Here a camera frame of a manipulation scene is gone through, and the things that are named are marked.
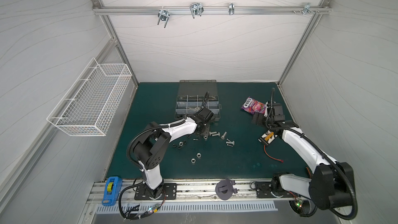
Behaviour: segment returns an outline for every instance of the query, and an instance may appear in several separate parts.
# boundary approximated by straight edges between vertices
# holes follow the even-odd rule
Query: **metal clamp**
[[[302,11],[300,11],[301,12],[301,15],[305,15],[305,14],[307,14],[307,13],[312,13],[312,14],[315,14],[315,12],[314,11],[311,11],[310,10],[310,3],[307,3],[305,6],[304,6],[304,9],[302,10]]]
[[[203,10],[203,5],[201,2],[195,2],[192,5],[189,6],[189,9],[191,10],[192,17],[195,18],[195,14],[198,14],[200,17],[202,16]]]
[[[235,13],[235,4],[230,3],[229,4],[229,15],[233,15]]]
[[[159,25],[159,23],[160,23],[161,20],[162,20],[162,21],[166,21],[166,22],[164,23],[164,27],[166,28],[166,24],[167,24],[167,22],[169,21],[169,18],[170,18],[169,12],[168,12],[168,11],[165,11],[165,10],[160,10],[160,11],[158,12],[158,17],[159,17],[158,25]]]

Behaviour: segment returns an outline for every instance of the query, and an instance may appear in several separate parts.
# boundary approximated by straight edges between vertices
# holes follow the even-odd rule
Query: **white wire basket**
[[[48,122],[69,136],[105,136],[131,79],[126,64],[94,61],[96,66],[86,67],[47,117]]]

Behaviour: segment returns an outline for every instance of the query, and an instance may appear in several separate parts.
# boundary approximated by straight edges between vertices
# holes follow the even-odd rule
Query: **metal bracket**
[[[316,12],[310,10],[310,3],[307,3],[307,4],[304,6],[304,9],[303,9],[302,11],[300,11],[300,12],[301,12],[301,15],[303,15],[303,16],[304,16],[305,14],[307,14],[307,13],[316,14]]]
[[[159,199],[162,200],[164,198],[164,194],[166,194],[166,200],[175,200],[177,197],[177,184],[176,183],[165,183],[163,184],[162,194],[160,195]],[[147,188],[145,185],[140,185],[137,187],[137,191],[134,195],[134,200],[141,201],[141,200],[152,200],[149,198],[149,193],[147,192]]]
[[[203,10],[203,5],[201,2],[195,2],[192,5],[189,6],[189,9],[191,10],[192,17],[195,18],[195,14],[198,14],[200,17],[202,16]]]
[[[166,22],[164,23],[164,28],[166,28],[166,24],[167,24],[167,22],[169,21],[169,18],[170,18],[169,12],[168,12],[168,11],[165,11],[165,10],[160,10],[160,11],[158,12],[158,17],[159,17],[158,25],[159,25],[159,23],[160,23],[161,20],[162,20],[162,21],[166,21]]]
[[[101,8],[100,1],[99,0],[91,0],[93,3],[93,9],[99,9]]]
[[[233,15],[235,13],[235,4],[230,3],[228,8],[229,8],[229,15]]]
[[[331,2],[331,0],[324,0],[321,6],[324,8],[329,8],[330,2]]]

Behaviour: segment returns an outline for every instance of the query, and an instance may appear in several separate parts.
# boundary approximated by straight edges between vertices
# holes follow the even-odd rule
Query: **orange cable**
[[[268,153],[266,152],[266,146],[265,146],[265,145],[264,145],[264,152],[266,153],[266,155],[267,155],[268,157],[272,158],[273,160],[276,160],[276,161],[279,161],[279,162],[283,163],[283,160],[281,160],[281,159],[276,159],[276,158],[273,158],[273,157],[271,157],[270,155],[268,155]]]

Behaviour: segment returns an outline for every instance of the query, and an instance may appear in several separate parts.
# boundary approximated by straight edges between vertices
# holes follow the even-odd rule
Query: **horizontal aluminum bar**
[[[189,7],[102,7],[93,9],[96,15],[158,15],[160,10],[168,11],[170,15],[191,15]],[[304,6],[261,6],[234,8],[234,15],[285,15],[299,14]],[[203,6],[203,15],[229,15],[228,7]],[[329,14],[332,8],[311,6],[307,14]]]

